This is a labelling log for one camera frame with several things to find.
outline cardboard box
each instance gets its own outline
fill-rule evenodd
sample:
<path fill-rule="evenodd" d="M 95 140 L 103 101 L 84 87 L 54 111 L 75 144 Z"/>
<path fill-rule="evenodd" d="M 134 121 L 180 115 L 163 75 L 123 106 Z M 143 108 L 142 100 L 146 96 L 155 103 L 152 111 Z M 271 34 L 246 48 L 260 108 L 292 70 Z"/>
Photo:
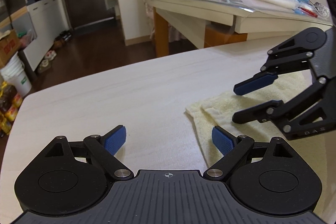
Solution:
<path fill-rule="evenodd" d="M 0 69 L 6 66 L 7 62 L 19 50 L 20 40 L 14 30 L 8 31 L 0 37 Z"/>

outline white bucket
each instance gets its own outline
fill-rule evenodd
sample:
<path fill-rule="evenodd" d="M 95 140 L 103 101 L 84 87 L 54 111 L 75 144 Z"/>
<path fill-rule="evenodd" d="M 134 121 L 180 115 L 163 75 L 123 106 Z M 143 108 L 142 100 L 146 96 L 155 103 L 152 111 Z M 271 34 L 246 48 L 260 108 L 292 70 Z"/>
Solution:
<path fill-rule="evenodd" d="M 23 63 L 17 56 L 17 53 L 10 59 L 7 65 L 0 70 L 3 79 L 14 85 L 23 97 L 31 90 L 32 85 L 25 73 Z"/>

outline ribbed grip surface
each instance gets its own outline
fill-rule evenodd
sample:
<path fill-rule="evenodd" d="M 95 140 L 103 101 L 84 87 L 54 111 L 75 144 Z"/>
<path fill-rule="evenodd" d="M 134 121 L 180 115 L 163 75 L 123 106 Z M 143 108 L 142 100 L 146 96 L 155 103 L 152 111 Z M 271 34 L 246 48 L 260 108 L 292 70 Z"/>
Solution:
<path fill-rule="evenodd" d="M 325 76 L 332 79 L 336 77 L 336 28 L 332 27 L 325 33 L 327 40 L 315 51 L 310 63 L 317 78 Z"/>
<path fill-rule="evenodd" d="M 111 154 L 115 155 L 126 142 L 126 127 L 121 127 L 115 133 L 105 140 L 104 148 Z"/>
<path fill-rule="evenodd" d="M 51 218 L 23 214 L 15 224 L 322 224 L 313 213 L 289 218 L 264 216 L 239 204 L 222 182 L 198 171 L 141 170 L 116 182 L 95 207 L 77 215 Z"/>
<path fill-rule="evenodd" d="M 215 127 L 212 129 L 211 136 L 213 144 L 223 154 L 223 156 L 225 156 L 234 148 L 233 141 Z"/>

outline white drawer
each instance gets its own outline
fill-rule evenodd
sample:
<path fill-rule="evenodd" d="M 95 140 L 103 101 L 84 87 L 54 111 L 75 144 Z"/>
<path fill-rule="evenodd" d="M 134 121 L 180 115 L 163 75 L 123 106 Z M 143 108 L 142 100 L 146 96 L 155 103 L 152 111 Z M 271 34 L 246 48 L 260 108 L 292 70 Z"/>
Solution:
<path fill-rule="evenodd" d="M 31 4 L 31 5 L 28 5 L 27 9 L 28 9 L 28 11 L 30 13 L 30 16 L 34 16 L 37 13 L 40 13 L 43 10 L 47 9 L 54 2 L 57 2 L 57 0 L 40 0 L 40 1 L 35 2 L 35 3 Z"/>
<path fill-rule="evenodd" d="M 37 13 L 43 11 L 41 4 L 42 3 L 40 3 L 40 1 L 38 1 L 38 2 L 35 2 L 35 3 L 27 6 L 27 10 L 30 13 L 30 16 L 34 16 Z"/>

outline red pen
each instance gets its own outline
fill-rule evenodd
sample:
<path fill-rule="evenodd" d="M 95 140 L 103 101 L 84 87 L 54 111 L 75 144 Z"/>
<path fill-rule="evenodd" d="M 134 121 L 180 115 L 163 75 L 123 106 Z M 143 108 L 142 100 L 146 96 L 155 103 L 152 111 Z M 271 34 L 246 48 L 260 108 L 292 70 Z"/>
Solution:
<path fill-rule="evenodd" d="M 306 8 L 302 8 L 300 7 L 301 10 L 303 10 L 304 12 L 306 12 L 308 15 L 312 16 L 312 17 L 317 17 L 317 14 L 315 14 L 314 12 L 306 9 Z"/>

